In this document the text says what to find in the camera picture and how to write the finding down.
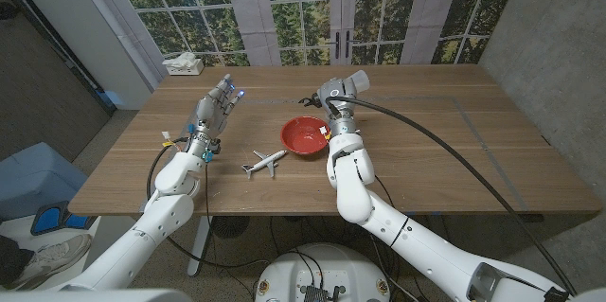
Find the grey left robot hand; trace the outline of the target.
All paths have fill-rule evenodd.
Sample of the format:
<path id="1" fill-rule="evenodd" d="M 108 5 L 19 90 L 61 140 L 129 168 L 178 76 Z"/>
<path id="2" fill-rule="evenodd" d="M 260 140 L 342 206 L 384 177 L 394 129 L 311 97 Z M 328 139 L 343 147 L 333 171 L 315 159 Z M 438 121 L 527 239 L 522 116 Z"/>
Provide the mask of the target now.
<path id="1" fill-rule="evenodd" d="M 218 136 L 227 125 L 227 117 L 244 96 L 243 90 L 233 96 L 235 91 L 231 75 L 226 74 L 199 100 L 195 110 L 196 120 L 190 129 L 187 153 L 209 162 L 220 151 Z"/>

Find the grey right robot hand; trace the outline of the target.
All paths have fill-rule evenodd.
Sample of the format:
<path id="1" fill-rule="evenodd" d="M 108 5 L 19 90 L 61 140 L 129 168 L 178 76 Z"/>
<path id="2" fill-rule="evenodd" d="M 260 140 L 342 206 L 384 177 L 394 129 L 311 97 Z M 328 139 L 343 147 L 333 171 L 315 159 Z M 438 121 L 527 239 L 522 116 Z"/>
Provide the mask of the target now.
<path id="1" fill-rule="evenodd" d="M 354 104 L 339 100 L 326 102 L 327 98 L 334 97 L 356 98 L 357 89 L 353 80 L 329 80 L 317 90 L 316 94 L 322 103 L 322 108 L 326 111 L 331 135 L 355 133 Z"/>

